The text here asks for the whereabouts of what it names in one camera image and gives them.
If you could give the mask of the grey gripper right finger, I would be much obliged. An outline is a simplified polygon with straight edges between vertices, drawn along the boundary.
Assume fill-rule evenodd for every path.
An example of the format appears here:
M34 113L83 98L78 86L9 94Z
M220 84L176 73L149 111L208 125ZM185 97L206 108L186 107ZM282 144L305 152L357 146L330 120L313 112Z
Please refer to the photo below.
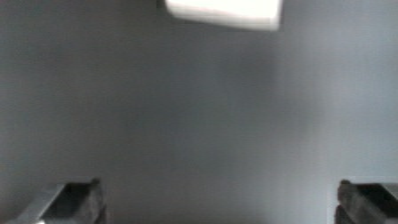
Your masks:
M398 183L339 182L334 224L398 224Z

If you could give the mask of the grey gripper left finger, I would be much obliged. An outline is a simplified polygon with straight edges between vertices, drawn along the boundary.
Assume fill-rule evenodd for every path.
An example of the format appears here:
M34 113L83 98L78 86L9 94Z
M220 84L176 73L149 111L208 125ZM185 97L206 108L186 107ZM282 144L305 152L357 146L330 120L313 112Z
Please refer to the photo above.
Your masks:
M106 224L106 202L99 179L46 186L18 215L16 223Z

